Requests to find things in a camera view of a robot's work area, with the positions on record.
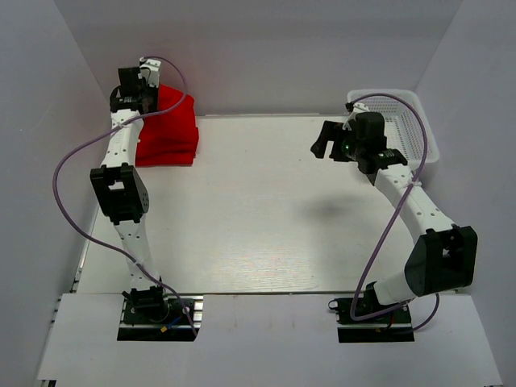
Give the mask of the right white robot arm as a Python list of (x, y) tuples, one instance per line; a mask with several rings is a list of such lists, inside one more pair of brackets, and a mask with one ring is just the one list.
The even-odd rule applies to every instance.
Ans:
[(477, 233), (440, 211), (419, 184), (408, 160), (399, 150), (388, 148), (381, 114), (363, 112), (353, 114), (344, 123), (324, 122), (310, 150), (322, 159), (328, 148), (332, 160), (356, 163), (359, 171), (393, 205), (393, 216), (373, 255), (378, 255), (397, 219), (403, 221), (414, 241), (399, 273), (372, 283), (366, 281), (365, 274), (361, 275), (349, 306), (353, 322), (380, 322), (415, 298), (472, 284)]

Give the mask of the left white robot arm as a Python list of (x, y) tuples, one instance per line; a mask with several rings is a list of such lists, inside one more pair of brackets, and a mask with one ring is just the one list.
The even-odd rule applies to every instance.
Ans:
[(101, 166), (90, 171), (90, 181), (102, 213), (114, 226), (130, 273), (134, 303), (152, 321), (169, 316), (170, 301), (163, 297), (161, 276), (154, 268), (145, 218), (150, 206), (148, 191), (135, 166), (142, 114), (157, 111), (160, 87), (159, 60), (141, 58), (137, 67), (118, 70), (119, 86), (110, 95), (112, 132)]

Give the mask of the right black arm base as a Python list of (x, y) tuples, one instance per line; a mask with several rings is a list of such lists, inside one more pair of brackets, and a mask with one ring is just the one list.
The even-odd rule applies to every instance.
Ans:
[(414, 342), (412, 318), (407, 306), (364, 321), (351, 318), (352, 298), (334, 298), (327, 306), (336, 315), (339, 343)]

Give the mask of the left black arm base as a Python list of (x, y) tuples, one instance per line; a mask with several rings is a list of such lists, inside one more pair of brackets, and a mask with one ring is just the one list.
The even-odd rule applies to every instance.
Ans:
[(119, 342), (193, 342), (197, 338), (203, 297), (177, 298), (157, 287), (122, 295)]

